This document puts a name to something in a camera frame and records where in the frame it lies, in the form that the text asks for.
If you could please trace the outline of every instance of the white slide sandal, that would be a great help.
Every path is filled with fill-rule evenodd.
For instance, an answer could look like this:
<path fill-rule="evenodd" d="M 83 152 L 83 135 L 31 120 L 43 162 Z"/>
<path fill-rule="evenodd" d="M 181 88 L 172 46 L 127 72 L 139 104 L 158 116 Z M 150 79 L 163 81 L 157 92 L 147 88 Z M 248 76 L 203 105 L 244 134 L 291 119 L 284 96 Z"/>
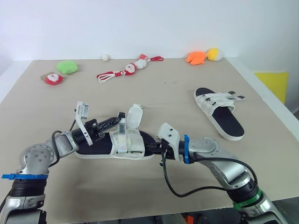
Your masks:
<path fill-rule="evenodd" d="M 240 140 L 244 136 L 244 129 L 233 116 L 234 101 L 245 99 L 244 96 L 233 97 L 235 92 L 215 93 L 207 88 L 194 91 L 194 99 L 201 110 L 210 119 L 219 134 L 231 141 Z"/>

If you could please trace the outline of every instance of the white wall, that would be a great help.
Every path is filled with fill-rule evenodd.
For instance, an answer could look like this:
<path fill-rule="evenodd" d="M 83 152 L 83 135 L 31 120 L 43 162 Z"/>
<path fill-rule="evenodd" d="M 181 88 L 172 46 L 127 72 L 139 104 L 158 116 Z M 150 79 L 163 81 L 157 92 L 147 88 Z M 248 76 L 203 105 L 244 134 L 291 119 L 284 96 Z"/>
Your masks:
<path fill-rule="evenodd" d="M 11 65 L 13 60 L 0 47 L 0 76 Z"/>
<path fill-rule="evenodd" d="M 289 71 L 292 110 L 298 9 L 297 0 L 0 0 L 0 35 L 14 60 L 184 57 L 216 46 L 253 70 Z"/>

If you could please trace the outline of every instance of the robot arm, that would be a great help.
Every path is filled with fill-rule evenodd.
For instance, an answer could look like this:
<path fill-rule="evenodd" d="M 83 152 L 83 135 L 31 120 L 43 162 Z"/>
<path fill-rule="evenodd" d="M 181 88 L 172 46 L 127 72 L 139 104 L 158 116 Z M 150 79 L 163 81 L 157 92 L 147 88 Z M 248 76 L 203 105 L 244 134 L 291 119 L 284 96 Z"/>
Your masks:
<path fill-rule="evenodd" d="M 77 106 L 76 121 L 80 113 L 86 116 L 88 105 Z M 73 131 L 53 133 L 52 138 L 45 143 L 35 144 L 25 149 L 20 155 L 21 169 L 15 174 L 3 175 L 2 178 L 13 180 L 12 189 L 1 205 L 2 216 L 0 224 L 45 224 L 46 212 L 40 210 L 44 204 L 44 189 L 47 184 L 49 167 L 63 158 L 79 150 L 81 146 L 90 145 L 102 139 L 104 131 L 120 122 L 123 113 L 118 117 L 97 123 L 95 119 L 88 121 Z"/>
<path fill-rule="evenodd" d="M 287 224 L 271 200 L 259 189 L 254 171 L 246 163 L 238 161 L 235 155 L 220 148 L 216 140 L 189 139 L 185 135 L 185 141 L 180 141 L 178 131 L 167 123 L 161 126 L 158 137 L 162 139 L 162 144 L 156 147 L 156 150 L 161 149 L 159 154 L 186 164 L 198 161 L 208 167 L 234 202 L 234 208 L 249 224 Z M 254 180 L 246 168 L 250 168 Z"/>

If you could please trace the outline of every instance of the sandal strap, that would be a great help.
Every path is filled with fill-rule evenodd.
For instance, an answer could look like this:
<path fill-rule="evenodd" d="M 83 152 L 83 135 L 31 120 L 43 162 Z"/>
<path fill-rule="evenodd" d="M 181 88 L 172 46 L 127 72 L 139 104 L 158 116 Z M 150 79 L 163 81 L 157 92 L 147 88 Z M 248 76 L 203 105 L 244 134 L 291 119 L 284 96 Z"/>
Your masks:
<path fill-rule="evenodd" d="M 196 101 L 201 109 L 210 116 L 218 107 L 228 107 L 233 112 L 235 109 L 234 101 L 245 98 L 244 96 L 231 97 L 234 94 L 235 92 L 233 91 L 227 93 L 209 93 L 197 96 Z"/>

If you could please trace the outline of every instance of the beige tabletop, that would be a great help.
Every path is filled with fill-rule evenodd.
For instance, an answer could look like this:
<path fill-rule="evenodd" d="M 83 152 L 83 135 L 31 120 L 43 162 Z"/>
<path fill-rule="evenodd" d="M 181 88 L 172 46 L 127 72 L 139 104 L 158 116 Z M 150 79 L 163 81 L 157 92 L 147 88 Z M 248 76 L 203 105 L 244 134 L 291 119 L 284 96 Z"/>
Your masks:
<path fill-rule="evenodd" d="M 55 130 L 69 129 L 77 101 L 89 103 L 89 119 L 98 121 L 128 112 L 133 103 L 145 105 L 140 130 L 155 136 L 164 122 L 181 137 L 218 140 L 256 171 L 259 186 L 271 200 L 298 196 L 299 145 L 292 134 L 227 60 L 191 66 L 184 59 L 151 62 L 130 77 L 98 83 L 95 76 L 122 70 L 135 60 L 77 60 L 79 71 L 64 75 L 57 86 L 40 78 L 57 72 L 57 60 L 33 61 L 0 104 L 0 172 L 19 168 L 26 147 L 45 142 Z M 235 103 L 235 116 L 245 130 L 242 140 L 222 138 L 193 99 L 196 88 L 233 90 L 246 96 Z M 71 154 L 50 168 L 43 207 L 49 224 L 75 223 L 170 214 L 232 206 L 225 192 L 205 190 L 186 198 L 168 189 L 160 156 L 146 161 L 83 160 Z M 179 193 L 219 186 L 201 164 L 168 161 L 170 182 Z M 0 180 L 0 198 L 11 188 Z"/>

